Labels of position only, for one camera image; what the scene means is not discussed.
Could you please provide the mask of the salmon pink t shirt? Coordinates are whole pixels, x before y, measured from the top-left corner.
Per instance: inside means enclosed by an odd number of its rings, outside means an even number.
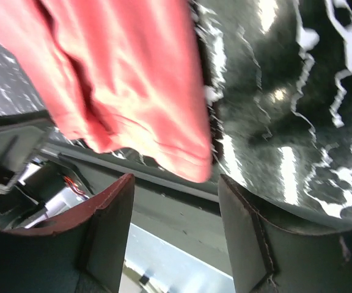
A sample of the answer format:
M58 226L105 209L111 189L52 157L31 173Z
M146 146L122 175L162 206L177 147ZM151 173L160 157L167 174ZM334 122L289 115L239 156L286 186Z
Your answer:
M0 114L42 109L98 153L132 148L188 181L210 177L187 1L0 1Z

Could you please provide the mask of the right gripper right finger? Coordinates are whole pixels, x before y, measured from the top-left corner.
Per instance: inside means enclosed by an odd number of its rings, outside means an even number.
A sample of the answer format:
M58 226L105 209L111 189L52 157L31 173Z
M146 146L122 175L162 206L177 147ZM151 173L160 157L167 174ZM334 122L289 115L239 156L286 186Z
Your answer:
M352 225L307 220L227 175L218 198L237 292L352 292Z

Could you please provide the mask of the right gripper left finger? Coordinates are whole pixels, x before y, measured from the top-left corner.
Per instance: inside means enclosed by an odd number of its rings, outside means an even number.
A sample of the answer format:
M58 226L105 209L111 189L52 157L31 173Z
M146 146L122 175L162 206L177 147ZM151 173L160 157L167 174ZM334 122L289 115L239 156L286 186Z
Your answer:
M0 292L117 292L133 201L126 174L36 227L0 229Z

